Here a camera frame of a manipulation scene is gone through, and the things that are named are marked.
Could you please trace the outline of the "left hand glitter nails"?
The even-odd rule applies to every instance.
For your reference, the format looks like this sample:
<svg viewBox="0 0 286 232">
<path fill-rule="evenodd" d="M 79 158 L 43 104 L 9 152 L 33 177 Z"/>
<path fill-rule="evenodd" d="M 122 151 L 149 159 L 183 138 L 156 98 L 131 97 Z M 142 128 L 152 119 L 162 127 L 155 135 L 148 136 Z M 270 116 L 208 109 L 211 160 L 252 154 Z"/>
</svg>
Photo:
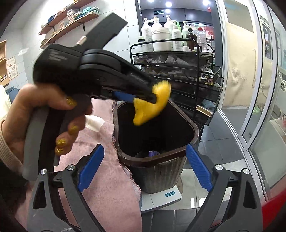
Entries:
<svg viewBox="0 0 286 232">
<path fill-rule="evenodd" d="M 92 113 L 91 98 L 67 96 L 53 84 L 27 84 L 19 91 L 1 121 L 1 163 L 15 173 L 32 177 L 51 170 L 59 156 L 69 153 Z"/>
</svg>

